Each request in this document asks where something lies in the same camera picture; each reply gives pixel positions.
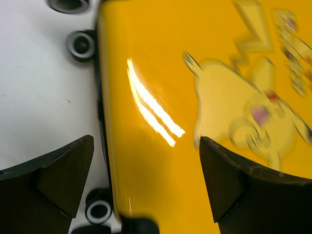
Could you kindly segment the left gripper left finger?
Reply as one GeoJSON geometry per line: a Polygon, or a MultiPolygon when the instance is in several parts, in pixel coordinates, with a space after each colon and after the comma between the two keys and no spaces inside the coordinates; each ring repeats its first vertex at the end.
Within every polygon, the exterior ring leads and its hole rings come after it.
{"type": "Polygon", "coordinates": [[[78,213],[94,153],[85,135],[0,172],[2,234],[66,234],[78,213]]]}

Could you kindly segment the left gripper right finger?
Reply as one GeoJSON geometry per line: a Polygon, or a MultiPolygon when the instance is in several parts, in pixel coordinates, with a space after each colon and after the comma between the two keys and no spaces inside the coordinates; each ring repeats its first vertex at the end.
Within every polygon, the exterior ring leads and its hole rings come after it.
{"type": "Polygon", "coordinates": [[[312,181],[279,172],[201,137],[200,162],[222,234],[309,234],[312,181]]]}

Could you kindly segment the yellow hard-shell suitcase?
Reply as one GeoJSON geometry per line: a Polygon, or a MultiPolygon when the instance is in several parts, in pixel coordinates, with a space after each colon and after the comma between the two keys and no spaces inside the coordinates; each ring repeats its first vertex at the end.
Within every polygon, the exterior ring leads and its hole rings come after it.
{"type": "Polygon", "coordinates": [[[102,0],[68,34],[94,59],[109,179],[74,234],[221,234],[201,137],[312,180],[309,0],[102,0]]]}

